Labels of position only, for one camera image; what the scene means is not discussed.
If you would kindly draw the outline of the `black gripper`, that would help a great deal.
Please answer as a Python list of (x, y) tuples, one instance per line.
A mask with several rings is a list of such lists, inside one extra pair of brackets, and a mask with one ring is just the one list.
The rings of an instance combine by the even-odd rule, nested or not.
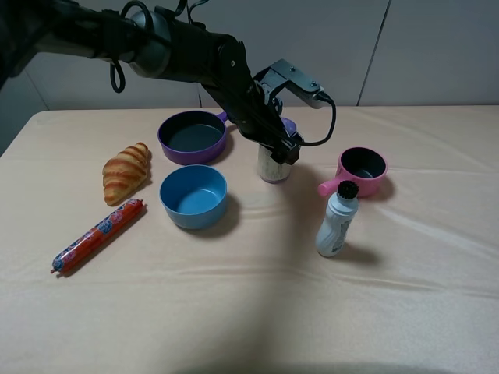
[(235, 38), (215, 38), (206, 63), (208, 81), (204, 89), (215, 100), (241, 134), (267, 146), (270, 157), (278, 164), (293, 165), (299, 159), (300, 134), (290, 140), (280, 139), (282, 125), (277, 115), (264, 103), (246, 61), (246, 49)]

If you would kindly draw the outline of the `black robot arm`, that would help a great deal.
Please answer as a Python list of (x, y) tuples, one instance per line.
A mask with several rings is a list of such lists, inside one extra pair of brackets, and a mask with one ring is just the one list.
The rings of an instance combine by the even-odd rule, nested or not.
[(124, 89), (122, 63), (144, 78), (199, 83), (274, 161), (299, 159), (297, 140), (286, 134), (278, 109), (251, 76), (243, 42), (231, 35), (179, 21), (162, 7), (150, 11), (141, 1), (127, 2), (120, 12), (74, 1), (3, 1), (1, 81), (18, 76), (41, 52), (109, 63), (117, 93)]

